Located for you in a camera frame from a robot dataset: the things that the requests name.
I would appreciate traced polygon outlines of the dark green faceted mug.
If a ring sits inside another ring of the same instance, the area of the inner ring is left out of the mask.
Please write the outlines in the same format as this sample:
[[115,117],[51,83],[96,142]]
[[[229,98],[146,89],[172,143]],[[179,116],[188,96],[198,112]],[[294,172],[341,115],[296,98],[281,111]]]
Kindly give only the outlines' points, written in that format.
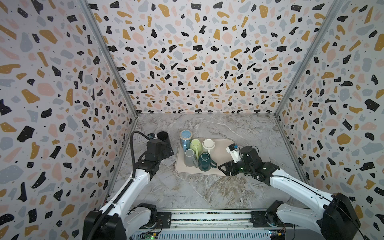
[[199,157],[199,169],[203,172],[207,172],[211,168],[216,169],[217,163],[212,160],[209,153],[202,153]]

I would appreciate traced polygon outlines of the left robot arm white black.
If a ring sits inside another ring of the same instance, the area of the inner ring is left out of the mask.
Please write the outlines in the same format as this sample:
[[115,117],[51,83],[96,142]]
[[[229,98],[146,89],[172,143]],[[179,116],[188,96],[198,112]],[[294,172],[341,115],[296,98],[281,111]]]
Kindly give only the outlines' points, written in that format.
[[135,199],[159,170],[162,160],[174,154],[169,139],[149,140],[147,149],[135,163],[135,173],[99,211],[85,218],[83,240],[127,240],[141,228],[158,225],[157,207],[141,203],[132,207]]

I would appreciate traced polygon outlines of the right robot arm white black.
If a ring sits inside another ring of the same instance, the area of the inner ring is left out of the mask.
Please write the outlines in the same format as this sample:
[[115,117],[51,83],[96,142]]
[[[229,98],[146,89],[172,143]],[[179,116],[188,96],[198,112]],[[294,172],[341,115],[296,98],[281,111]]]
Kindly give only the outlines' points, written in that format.
[[226,148],[232,160],[218,166],[226,176],[243,173],[266,185],[279,189],[305,205],[305,208],[274,201],[266,210],[263,223],[271,227],[283,224],[301,226],[326,240],[352,240],[360,232],[361,223],[348,197],[332,195],[316,189],[286,173],[271,162],[263,162],[255,146]]

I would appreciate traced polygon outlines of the grey mug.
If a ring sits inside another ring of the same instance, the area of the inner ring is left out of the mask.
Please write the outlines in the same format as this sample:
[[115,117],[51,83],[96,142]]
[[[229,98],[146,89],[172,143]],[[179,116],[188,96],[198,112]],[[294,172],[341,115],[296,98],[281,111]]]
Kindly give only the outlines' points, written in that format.
[[195,167],[195,168],[199,167],[199,162],[194,150],[188,149],[185,151],[184,163],[187,167]]

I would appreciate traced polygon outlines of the black mug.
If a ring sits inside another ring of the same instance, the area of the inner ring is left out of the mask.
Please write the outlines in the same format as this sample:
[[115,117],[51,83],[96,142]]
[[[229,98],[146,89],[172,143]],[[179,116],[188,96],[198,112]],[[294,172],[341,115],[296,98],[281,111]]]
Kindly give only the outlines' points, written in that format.
[[167,132],[165,132],[165,131],[158,132],[157,138],[159,140],[162,140],[163,142],[165,142],[168,148],[171,146],[170,137],[169,137],[169,134]]

